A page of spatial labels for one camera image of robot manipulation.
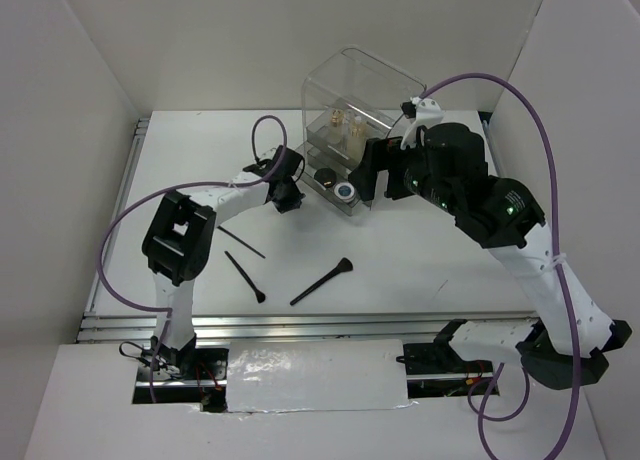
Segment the cream foundation bottle gold collar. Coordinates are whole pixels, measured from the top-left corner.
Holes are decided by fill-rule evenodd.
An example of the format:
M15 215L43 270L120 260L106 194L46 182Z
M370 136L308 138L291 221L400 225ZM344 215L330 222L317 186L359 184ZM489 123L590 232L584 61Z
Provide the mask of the cream foundation bottle gold collar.
M354 161L360 161L366 143L367 124L361 116L355 116L349 123L347 154Z

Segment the small gold cap bottle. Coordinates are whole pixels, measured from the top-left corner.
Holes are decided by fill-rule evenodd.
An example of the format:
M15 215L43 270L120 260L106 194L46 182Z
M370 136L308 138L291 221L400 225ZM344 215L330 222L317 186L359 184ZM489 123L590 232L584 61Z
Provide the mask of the small gold cap bottle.
M343 139L344 111L333 109L328 119L326 141L330 145L338 145Z

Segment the blue round jar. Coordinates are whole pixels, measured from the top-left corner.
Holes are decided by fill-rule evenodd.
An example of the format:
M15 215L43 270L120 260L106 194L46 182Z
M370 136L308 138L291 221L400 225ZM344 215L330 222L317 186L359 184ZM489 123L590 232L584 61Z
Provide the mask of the blue round jar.
M356 198L357 191L350 182L337 183L333 189L334 195L341 201L349 203Z

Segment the black round compact jar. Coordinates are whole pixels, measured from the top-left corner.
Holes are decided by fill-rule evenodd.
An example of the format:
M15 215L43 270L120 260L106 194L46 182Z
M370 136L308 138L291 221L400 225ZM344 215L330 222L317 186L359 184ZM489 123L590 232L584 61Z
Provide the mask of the black round compact jar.
M324 189L329 189L337 183L337 173L331 168L320 168L315 172L314 180Z

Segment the clear acrylic makeup organizer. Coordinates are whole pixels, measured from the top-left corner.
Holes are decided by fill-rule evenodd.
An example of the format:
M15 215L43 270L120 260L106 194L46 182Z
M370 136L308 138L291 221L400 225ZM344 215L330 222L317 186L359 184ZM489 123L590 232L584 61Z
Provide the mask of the clear acrylic makeup organizer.
M301 87L304 183L347 216L369 207L349 175L366 141L395 134L401 104L425 88L419 77L357 46L314 68Z

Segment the black thin makeup brush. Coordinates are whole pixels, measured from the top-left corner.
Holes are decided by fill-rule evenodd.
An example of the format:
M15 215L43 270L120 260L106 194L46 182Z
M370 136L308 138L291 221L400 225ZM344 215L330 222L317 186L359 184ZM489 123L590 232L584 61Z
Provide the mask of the black thin makeup brush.
M248 249L249 251L251 251L252 253L254 253L255 255L257 255L258 257L260 257L262 259L266 259L266 256L263 253L261 253L255 247L253 247L248 242L246 242L245 240L241 239L239 236L237 236L236 234L232 233L228 229L226 229L226 228L224 228L222 226L217 227L217 229L219 231L221 231L222 233L224 233L225 235L229 236L231 239L233 239L234 241L236 241L237 243L239 243L243 247L245 247L246 249Z

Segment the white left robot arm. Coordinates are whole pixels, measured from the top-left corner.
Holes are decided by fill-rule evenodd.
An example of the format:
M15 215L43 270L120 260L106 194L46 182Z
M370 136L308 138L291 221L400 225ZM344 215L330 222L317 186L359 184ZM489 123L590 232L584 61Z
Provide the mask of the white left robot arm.
M303 170L298 152L278 147L271 159L245 167L219 186L166 193L142 243L153 273L160 309L151 349L171 377L189 376L196 366L193 325L195 279L210 256L214 231L252 208L271 203L280 213L298 209L304 195L295 175Z

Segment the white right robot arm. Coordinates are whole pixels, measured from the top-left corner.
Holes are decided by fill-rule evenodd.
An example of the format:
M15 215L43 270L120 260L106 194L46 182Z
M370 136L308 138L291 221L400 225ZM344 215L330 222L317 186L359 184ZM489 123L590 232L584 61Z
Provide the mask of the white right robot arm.
M437 364L451 372L473 361L519 365L553 390L597 383L609 367L606 353L622 348L632 330L605 314L555 254L530 190L490 174L482 138L463 124L419 127L415 140L411 147L398 137L367 140L349 175L358 194L373 199L379 173L387 172L387 198L417 196L450 214L513 276L536 312L513 324L450 321L434 340Z

